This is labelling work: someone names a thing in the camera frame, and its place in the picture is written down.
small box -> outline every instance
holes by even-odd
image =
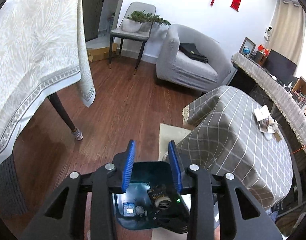
[[[102,59],[109,58],[109,47],[99,49],[86,49],[89,61],[94,62]],[[112,57],[115,56],[117,50],[117,43],[112,45]]]
[[[274,133],[274,136],[277,142],[280,142],[282,140],[282,133],[280,132],[279,129],[276,130],[276,132]]]

picture frame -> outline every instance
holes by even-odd
[[[245,53],[243,52],[243,49],[245,47],[248,47],[250,49],[250,53],[248,55],[245,55]],[[254,42],[252,42],[249,38],[245,38],[243,45],[240,47],[240,54],[242,54],[243,56],[245,56],[246,58],[250,58],[250,56],[253,54],[254,50],[255,50],[256,44]]]

curtain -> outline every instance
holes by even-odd
[[[303,8],[296,6],[294,1],[278,0],[272,26],[267,48],[298,64],[306,29],[306,13]]]

beige rug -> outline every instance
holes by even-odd
[[[159,153],[158,160],[161,161],[168,151],[168,143],[174,141],[175,144],[178,144],[182,139],[187,136],[191,130],[187,130],[180,127],[175,127],[167,124],[160,124],[160,141],[159,141]],[[191,196],[183,195],[182,196],[185,204],[190,209],[191,207]],[[186,240],[186,234],[177,234],[172,231],[166,230],[164,228],[155,228],[152,232],[152,240]]]

doorway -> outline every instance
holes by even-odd
[[[100,43],[91,46],[96,49],[102,48],[103,42],[105,44],[109,42],[109,31],[113,26],[118,1],[83,0],[84,32],[87,45]]]

